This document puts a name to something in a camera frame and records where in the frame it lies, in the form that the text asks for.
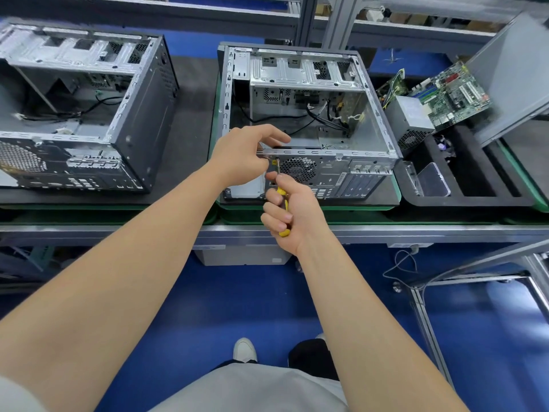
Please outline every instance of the person's left hand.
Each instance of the person's left hand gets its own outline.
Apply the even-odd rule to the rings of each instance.
[[[216,167],[223,187],[242,185],[264,173],[269,167],[268,159],[258,158],[259,142],[269,147],[289,143],[290,136],[271,124],[233,128],[220,138],[208,162]]]

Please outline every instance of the mesh vent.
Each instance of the mesh vent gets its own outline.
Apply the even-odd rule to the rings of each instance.
[[[129,64],[138,64],[141,62],[141,57],[143,56],[143,52],[147,50],[148,43],[138,43],[134,47],[134,51],[132,52],[132,55],[128,59]]]
[[[96,189],[100,187],[97,182],[91,178],[69,178],[69,181],[77,188]]]
[[[93,88],[110,88],[109,81],[102,74],[86,74],[86,79]]]
[[[309,158],[290,158],[280,164],[280,172],[306,183],[316,176],[316,162]]]
[[[414,148],[421,144],[429,134],[426,131],[409,130],[399,139],[399,147],[402,150]]]
[[[280,97],[276,95],[276,91],[274,89],[265,88],[263,98],[266,102],[279,102]]]
[[[33,152],[16,144],[0,142],[0,166],[7,171],[44,172],[45,162]]]
[[[316,75],[316,78],[318,80],[331,80],[330,72],[328,71],[328,67],[326,65],[326,62],[312,62],[315,69],[319,72]]]
[[[175,84],[174,74],[171,72],[169,65],[164,65],[161,60],[158,61],[158,69],[160,69],[160,74],[162,75],[162,81],[164,86],[170,92],[170,98],[172,102],[175,101],[177,96],[177,85]]]

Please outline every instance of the electronic component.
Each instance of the electronic component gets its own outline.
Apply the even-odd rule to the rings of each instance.
[[[383,108],[387,108],[387,105],[395,99],[395,96],[408,94],[408,87],[404,82],[405,76],[404,68],[402,68],[394,77],[375,91]]]
[[[416,85],[408,96],[429,104],[429,118],[440,131],[490,107],[490,97],[462,62]]]
[[[224,100],[217,138],[232,127],[274,124],[292,141],[258,155],[318,199],[364,199],[393,174],[400,152],[357,52],[222,44],[218,57]],[[258,198],[273,187],[261,176],[223,194]]]
[[[0,29],[0,186],[149,192],[178,84],[161,35]]]
[[[429,108],[429,104],[422,105],[417,98],[396,96],[385,109],[389,126],[393,129],[403,156],[435,132],[425,108]]]

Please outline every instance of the green circuit board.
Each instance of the green circuit board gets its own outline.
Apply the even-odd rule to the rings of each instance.
[[[416,85],[408,96],[419,99],[436,131],[490,107],[490,96],[462,62]]]

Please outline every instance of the sleeve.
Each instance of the sleeve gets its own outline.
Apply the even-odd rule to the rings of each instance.
[[[2,376],[0,376],[0,405],[2,412],[48,412],[31,392]]]

